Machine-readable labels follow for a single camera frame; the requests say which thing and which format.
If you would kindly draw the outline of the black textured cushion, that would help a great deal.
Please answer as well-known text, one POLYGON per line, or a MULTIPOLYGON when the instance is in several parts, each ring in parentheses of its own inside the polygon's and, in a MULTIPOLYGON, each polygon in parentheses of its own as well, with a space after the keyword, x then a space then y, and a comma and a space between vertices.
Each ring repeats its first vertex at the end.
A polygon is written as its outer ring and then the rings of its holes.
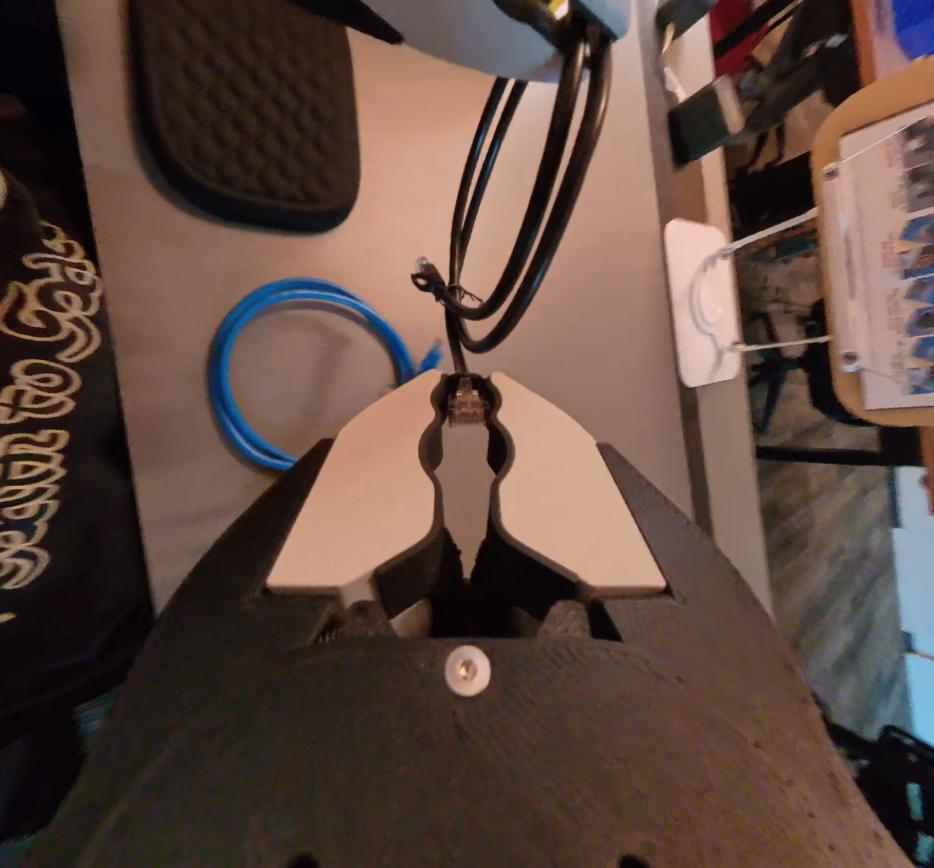
POLYGON ((346 31, 287 0, 126 0, 135 137, 183 210, 318 234, 360 182, 346 31))

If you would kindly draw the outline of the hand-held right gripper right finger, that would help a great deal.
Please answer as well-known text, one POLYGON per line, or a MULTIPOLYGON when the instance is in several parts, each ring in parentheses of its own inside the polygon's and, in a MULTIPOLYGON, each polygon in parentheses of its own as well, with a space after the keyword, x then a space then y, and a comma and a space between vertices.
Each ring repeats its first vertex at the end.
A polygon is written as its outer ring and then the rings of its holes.
POLYGON ((501 372, 486 383, 493 480, 474 592, 531 617, 557 602, 664 594, 668 582, 590 433, 501 372))

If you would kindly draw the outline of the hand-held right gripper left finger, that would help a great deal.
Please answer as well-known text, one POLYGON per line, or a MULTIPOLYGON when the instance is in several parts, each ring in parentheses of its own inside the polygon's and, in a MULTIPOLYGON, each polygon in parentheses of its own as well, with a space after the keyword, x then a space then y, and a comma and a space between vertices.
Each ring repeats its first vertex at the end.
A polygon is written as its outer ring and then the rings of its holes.
POLYGON ((271 593, 375 602, 391 620, 422 602, 438 618, 463 615, 436 475, 449 380, 419 375, 339 432, 274 560, 271 593))

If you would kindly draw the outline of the instruction poster board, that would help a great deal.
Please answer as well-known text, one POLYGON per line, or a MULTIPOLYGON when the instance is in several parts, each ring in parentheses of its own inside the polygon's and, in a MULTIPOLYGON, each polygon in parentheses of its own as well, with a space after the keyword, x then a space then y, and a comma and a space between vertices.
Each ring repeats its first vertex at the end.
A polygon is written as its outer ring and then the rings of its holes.
POLYGON ((932 58, 849 98, 811 146, 834 392, 858 419, 932 427, 932 58))

